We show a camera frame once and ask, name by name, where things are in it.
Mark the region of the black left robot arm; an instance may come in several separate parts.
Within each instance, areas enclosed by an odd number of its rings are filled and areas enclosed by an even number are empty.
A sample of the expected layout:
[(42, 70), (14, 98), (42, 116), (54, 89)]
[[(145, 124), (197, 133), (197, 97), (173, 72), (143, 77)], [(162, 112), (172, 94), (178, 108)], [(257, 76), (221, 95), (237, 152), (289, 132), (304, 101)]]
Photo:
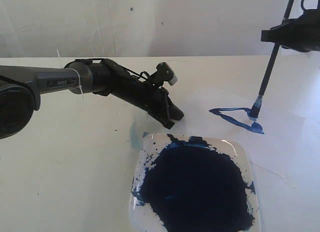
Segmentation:
[(20, 132), (39, 110), (41, 95), (69, 90), (74, 94), (112, 94), (144, 111), (171, 129), (184, 113), (171, 101), (164, 82), (177, 82), (162, 62), (153, 74), (136, 73), (111, 59), (76, 59), (63, 68), (0, 67), (0, 136)]

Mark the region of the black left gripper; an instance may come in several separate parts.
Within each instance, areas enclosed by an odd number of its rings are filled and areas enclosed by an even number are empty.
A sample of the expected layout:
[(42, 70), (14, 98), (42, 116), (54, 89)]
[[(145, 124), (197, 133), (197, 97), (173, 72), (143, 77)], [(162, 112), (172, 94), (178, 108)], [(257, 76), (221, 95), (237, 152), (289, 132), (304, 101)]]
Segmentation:
[(110, 93), (145, 111), (164, 128), (172, 128), (174, 121), (181, 121), (184, 113), (160, 88), (140, 81), (132, 76), (111, 74), (109, 77)]

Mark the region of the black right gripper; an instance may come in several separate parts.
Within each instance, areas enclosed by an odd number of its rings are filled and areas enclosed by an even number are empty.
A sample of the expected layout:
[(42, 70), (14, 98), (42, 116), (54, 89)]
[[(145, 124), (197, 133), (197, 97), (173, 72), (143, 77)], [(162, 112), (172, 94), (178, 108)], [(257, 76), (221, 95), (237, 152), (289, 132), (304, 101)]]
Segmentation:
[(320, 51), (320, 0), (300, 0), (300, 15), (261, 32), (262, 42), (301, 53)]

